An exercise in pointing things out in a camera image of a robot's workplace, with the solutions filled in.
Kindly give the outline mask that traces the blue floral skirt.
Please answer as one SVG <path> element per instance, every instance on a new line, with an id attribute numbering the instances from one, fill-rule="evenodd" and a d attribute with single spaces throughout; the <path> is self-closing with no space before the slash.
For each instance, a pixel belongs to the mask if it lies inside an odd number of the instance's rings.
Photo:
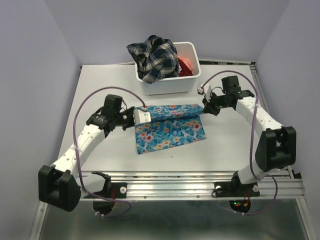
<path id="1" fill-rule="evenodd" d="M 166 150 L 207 138 L 200 115 L 203 107 L 194 104 L 149 105 L 151 122 L 135 127 L 139 155 Z"/>

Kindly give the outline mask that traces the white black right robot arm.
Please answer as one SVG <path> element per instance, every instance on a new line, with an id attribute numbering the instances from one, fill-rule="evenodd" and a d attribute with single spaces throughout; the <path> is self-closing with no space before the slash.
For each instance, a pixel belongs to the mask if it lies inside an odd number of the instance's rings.
<path id="1" fill-rule="evenodd" d="M 197 92 L 204 96 L 203 113 L 217 116 L 221 109 L 232 108 L 251 125 L 251 135 L 258 135 L 259 141 L 256 149 L 249 150 L 249 164 L 236 171 L 230 181 L 217 182 L 213 195 L 218 198 L 241 197 L 246 193 L 259 196 L 258 190 L 254 190 L 259 180 L 296 162 L 297 132 L 271 117 L 250 90 L 241 89 L 236 75 L 224 77 L 221 82 L 222 95 L 216 95 L 208 82 L 199 85 Z"/>

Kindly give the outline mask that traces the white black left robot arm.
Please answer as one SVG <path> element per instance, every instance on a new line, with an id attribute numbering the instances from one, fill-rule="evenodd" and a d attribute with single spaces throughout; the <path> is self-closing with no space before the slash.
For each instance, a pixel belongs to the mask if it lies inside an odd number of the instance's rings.
<path id="1" fill-rule="evenodd" d="M 117 202 L 111 177 L 93 171 L 84 177 L 81 167 L 108 135 L 117 127 L 134 127 L 138 114 L 136 107 L 122 109 L 123 98 L 109 94 L 104 104 L 85 122 L 79 135 L 73 133 L 73 144 L 52 165 L 43 165 L 38 171 L 38 198 L 41 202 L 71 212 L 80 199 L 92 197 Z"/>

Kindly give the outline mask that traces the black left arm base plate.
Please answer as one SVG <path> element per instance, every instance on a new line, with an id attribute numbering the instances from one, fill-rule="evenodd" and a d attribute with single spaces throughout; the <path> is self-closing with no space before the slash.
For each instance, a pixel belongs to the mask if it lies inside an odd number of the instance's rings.
<path id="1" fill-rule="evenodd" d="M 97 190 L 93 192 L 94 194 L 112 199 L 125 199 L 127 197 L 128 184 L 126 182 L 112 182 L 110 175 L 99 171 L 93 171 L 92 174 L 104 180 L 103 185 L 99 186 Z"/>

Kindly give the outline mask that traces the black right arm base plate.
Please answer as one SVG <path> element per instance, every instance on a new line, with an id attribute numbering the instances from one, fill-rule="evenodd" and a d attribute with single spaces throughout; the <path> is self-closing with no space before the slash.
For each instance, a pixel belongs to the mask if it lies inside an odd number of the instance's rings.
<path id="1" fill-rule="evenodd" d="M 231 181 L 218 181 L 214 183 L 214 189 L 211 193 L 214 198 L 241 198 L 241 197 L 259 197 L 260 191 L 258 184 L 233 184 Z"/>

